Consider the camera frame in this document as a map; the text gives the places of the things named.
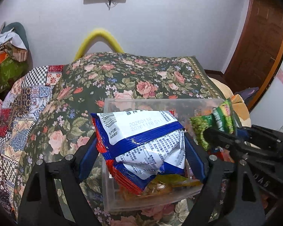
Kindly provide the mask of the clear plastic storage box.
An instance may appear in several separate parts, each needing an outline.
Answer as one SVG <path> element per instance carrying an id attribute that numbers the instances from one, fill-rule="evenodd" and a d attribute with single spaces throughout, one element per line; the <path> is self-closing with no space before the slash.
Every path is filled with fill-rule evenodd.
<path id="1" fill-rule="evenodd" d="M 222 99 L 113 99 L 95 114 L 104 209 L 136 211 L 198 194 L 206 169 L 190 118 L 210 115 Z"/>

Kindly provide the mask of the green snack bag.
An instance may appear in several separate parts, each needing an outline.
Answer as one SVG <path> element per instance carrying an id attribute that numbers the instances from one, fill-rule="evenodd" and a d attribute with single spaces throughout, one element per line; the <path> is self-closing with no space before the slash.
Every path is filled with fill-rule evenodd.
<path id="1" fill-rule="evenodd" d="M 202 146 L 206 151 L 211 149 L 211 145 L 205 140 L 203 134 L 207 128 L 214 128 L 227 134 L 236 134 L 237 130 L 234 110 L 229 98 L 217 108 L 214 108 L 211 114 L 191 117 L 190 123 L 198 145 Z"/>

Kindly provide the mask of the yellow curved tube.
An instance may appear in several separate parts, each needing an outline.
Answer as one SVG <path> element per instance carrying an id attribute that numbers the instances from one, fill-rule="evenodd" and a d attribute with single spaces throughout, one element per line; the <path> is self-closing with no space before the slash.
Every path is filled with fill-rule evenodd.
<path id="1" fill-rule="evenodd" d="M 97 28 L 91 31 L 88 36 L 81 43 L 78 51 L 75 54 L 74 61 L 82 58 L 86 52 L 90 50 L 92 46 L 96 43 L 102 42 L 112 51 L 117 53 L 123 53 L 124 50 L 118 43 L 118 41 L 114 38 L 114 36 L 107 30 L 103 28 Z"/>

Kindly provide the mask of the patchwork quilt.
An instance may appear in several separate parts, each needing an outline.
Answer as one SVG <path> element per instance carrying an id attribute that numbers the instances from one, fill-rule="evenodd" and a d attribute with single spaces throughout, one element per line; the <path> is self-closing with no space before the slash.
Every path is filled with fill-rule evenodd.
<path id="1" fill-rule="evenodd" d="M 62 65 L 41 66 L 18 79 L 2 104 L 0 116 L 0 206 L 14 212 L 13 197 L 20 157 L 33 125 L 52 98 Z"/>

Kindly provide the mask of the pile of clothes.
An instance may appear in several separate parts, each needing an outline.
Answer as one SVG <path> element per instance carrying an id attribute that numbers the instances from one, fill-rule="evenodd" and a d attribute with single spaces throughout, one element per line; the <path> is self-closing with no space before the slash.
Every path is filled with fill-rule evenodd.
<path id="1" fill-rule="evenodd" d="M 0 94 L 8 92 L 28 70 L 29 44 L 22 24 L 0 29 Z"/>

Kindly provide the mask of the floral green bedspread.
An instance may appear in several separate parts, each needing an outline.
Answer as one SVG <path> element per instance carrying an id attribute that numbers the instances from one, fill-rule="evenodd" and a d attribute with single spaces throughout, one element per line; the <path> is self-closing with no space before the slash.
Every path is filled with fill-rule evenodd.
<path id="1" fill-rule="evenodd" d="M 94 133 L 90 113 L 101 113 L 106 98 L 223 98 L 195 57 L 150 58 L 121 53 L 94 53 L 63 67 L 52 99 L 32 127 L 19 160 L 13 206 L 16 218 L 22 195 L 39 159 L 61 160 L 85 145 Z M 182 225 L 194 201 L 183 199 L 152 209 L 108 213 L 102 196 L 102 156 L 82 192 L 102 225 Z"/>

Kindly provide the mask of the blue white snack bag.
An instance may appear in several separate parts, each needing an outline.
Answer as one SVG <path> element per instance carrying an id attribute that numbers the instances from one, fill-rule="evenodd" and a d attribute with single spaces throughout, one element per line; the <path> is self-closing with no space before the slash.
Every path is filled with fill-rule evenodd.
<path id="1" fill-rule="evenodd" d="M 176 183 L 185 176 L 185 130 L 169 111 L 92 113 L 108 171 L 116 182 L 141 195 L 157 175 Z"/>

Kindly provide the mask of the wooden door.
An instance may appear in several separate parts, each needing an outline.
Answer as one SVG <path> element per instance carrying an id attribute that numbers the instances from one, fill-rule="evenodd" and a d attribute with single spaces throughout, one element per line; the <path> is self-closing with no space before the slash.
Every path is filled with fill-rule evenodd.
<path id="1" fill-rule="evenodd" d="M 269 88 L 283 60 L 283 5 L 279 0 L 249 0 L 246 19 L 224 79 L 234 93 L 253 93 L 251 111 Z"/>

